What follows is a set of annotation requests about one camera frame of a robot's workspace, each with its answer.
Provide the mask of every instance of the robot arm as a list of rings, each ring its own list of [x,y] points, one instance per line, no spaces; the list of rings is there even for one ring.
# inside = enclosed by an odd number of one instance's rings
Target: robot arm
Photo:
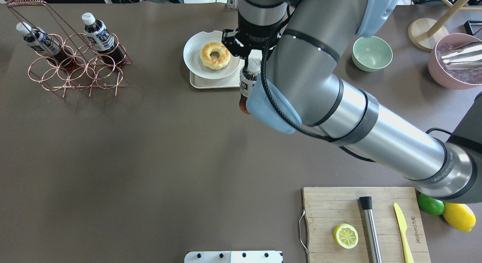
[[[286,2],[296,5],[296,11],[282,36],[269,38],[283,21]],[[477,174],[482,167],[482,135],[470,125],[482,114],[482,98],[443,143],[333,74],[353,35],[373,35],[397,2],[239,0],[239,27],[223,32],[227,48],[242,58],[248,57],[251,49],[264,49],[266,57],[276,44],[267,41],[278,41],[262,69],[264,87],[261,81],[256,84],[248,110],[286,133],[294,132],[291,126],[311,126],[335,145],[400,172],[428,196],[480,202],[482,179]],[[268,101],[267,95],[274,97]]]

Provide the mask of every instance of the bottle cap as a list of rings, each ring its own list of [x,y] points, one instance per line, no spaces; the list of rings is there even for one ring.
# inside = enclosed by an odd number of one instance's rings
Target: bottle cap
[[[90,12],[86,12],[82,15],[82,20],[84,21],[84,23],[88,26],[90,26],[91,24],[95,23],[95,17],[93,17],[93,15],[90,13]]]
[[[29,35],[32,31],[32,27],[23,21],[17,24],[17,30],[23,35]]]
[[[261,59],[258,57],[252,57],[248,60],[248,72],[257,73],[261,70]]]

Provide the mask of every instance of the yellow plastic knife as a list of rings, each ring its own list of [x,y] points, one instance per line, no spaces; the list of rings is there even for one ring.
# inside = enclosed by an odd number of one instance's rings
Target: yellow plastic knife
[[[407,232],[407,221],[405,220],[405,216],[403,215],[403,212],[401,211],[398,203],[394,203],[393,208],[395,208],[398,227],[400,229],[400,236],[401,236],[401,242],[403,244],[403,256],[405,257],[405,263],[414,263],[412,252],[410,251],[410,247],[408,246],[407,236],[405,235],[405,233]]]

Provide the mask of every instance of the bottle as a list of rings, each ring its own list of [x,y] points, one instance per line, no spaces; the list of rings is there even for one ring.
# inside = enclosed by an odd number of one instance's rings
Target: bottle
[[[73,72],[79,67],[77,62],[65,53],[57,40],[49,36],[41,28],[32,28],[25,22],[17,24],[17,30],[24,36],[24,42],[35,50],[39,55],[47,57],[54,66],[62,64],[62,69],[67,73]]]
[[[260,69],[261,59],[258,57],[252,57],[248,60],[248,66],[243,67],[239,74],[241,78],[239,81],[239,91],[241,92],[239,108],[246,114],[249,114],[248,109],[246,109],[246,100],[248,100],[251,90],[253,89],[253,86],[255,86]]]
[[[117,67],[124,66],[126,63],[125,55],[122,50],[119,49],[119,46],[114,40],[114,36],[109,33],[105,24],[100,20],[96,20],[90,12],[83,14],[82,20],[85,23],[84,33],[87,35],[87,38],[89,38],[96,52],[106,54],[114,60],[114,62],[112,62],[109,57],[101,56],[102,61],[104,61],[105,64],[116,64]]]

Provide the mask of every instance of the bagel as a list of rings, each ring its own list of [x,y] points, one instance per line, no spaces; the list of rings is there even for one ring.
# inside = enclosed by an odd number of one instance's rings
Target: bagel
[[[217,52],[219,58],[211,58],[213,52]],[[206,44],[203,49],[201,49],[199,57],[201,58],[201,61],[203,61],[205,67],[209,67],[213,70],[220,70],[229,64],[231,53],[222,43],[212,42]]]

